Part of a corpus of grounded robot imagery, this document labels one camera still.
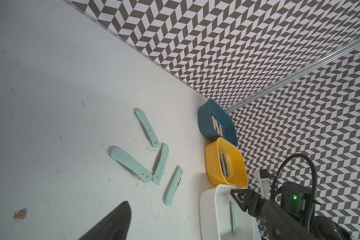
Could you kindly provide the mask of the yellow storage box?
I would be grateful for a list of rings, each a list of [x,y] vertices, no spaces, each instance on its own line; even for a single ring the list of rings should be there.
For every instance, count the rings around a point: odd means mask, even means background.
[[[220,153],[227,155],[230,176],[224,176]],[[209,180],[214,185],[230,185],[247,188],[249,185],[247,169],[238,148],[223,138],[218,138],[205,149],[206,169]]]

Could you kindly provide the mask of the white storage box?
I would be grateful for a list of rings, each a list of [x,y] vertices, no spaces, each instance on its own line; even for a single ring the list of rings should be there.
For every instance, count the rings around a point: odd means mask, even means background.
[[[203,240],[260,240],[256,218],[242,212],[230,195],[239,189],[229,185],[218,185],[206,190],[200,198],[200,219]],[[230,204],[235,204],[237,233],[231,231]]]

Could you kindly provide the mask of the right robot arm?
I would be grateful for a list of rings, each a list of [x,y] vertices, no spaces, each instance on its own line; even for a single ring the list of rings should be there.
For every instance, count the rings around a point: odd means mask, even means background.
[[[278,186],[281,171],[295,158],[302,158],[308,163],[311,187],[292,182]],[[230,195],[244,213],[263,223],[271,240],[353,240],[354,236],[330,218],[315,216],[317,190],[318,176],[314,162],[304,154],[293,154],[279,167],[268,199],[249,189],[232,190]]]

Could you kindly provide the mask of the dark teal storage box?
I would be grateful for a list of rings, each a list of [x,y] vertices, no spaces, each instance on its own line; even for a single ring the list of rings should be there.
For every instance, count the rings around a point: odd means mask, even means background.
[[[213,118],[222,126],[223,134],[214,127]],[[210,141],[224,138],[233,146],[238,147],[236,128],[231,117],[213,100],[209,99],[198,109],[198,121],[201,134]]]

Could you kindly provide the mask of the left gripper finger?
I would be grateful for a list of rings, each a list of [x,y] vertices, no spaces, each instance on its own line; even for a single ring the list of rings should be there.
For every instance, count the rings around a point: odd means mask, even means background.
[[[132,218],[128,201],[122,202],[80,240],[126,240]]]

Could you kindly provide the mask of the olive knife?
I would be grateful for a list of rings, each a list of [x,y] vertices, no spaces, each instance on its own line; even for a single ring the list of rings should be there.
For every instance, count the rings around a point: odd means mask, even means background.
[[[228,157],[227,157],[226,153],[223,153],[223,160],[224,160],[225,169],[226,169],[225,175],[226,175],[226,177],[230,177],[231,173],[230,173],[229,161],[228,161]]]
[[[223,175],[225,177],[227,177],[228,173],[227,173],[226,160],[224,158],[224,153],[222,153],[221,151],[219,151],[219,158],[220,158],[220,162],[221,162],[221,168],[222,168]]]

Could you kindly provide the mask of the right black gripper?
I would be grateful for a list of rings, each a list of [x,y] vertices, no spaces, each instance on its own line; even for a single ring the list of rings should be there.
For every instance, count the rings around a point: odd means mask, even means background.
[[[263,201],[261,194],[248,189],[235,189],[230,191],[230,195],[243,212],[252,217],[259,216],[258,210]]]

